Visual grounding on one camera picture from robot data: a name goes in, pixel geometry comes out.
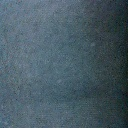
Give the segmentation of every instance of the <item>blue-gray textured surface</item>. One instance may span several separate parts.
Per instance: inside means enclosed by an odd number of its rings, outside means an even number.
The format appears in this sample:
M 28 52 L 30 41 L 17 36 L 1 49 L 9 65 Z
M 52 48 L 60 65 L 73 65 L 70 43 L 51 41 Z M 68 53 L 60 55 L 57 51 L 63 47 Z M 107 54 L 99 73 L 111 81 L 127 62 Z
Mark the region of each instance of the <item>blue-gray textured surface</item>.
M 0 128 L 126 128 L 124 2 L 0 0 Z

